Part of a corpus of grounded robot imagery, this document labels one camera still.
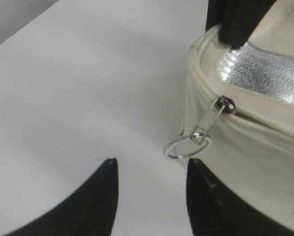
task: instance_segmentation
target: white surface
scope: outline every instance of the white surface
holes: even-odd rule
[[[0,44],[57,0],[0,0]]]
[[[188,49],[206,5],[62,0],[0,46],[0,235],[112,157],[114,235],[191,235],[186,171],[162,150],[184,114]]]

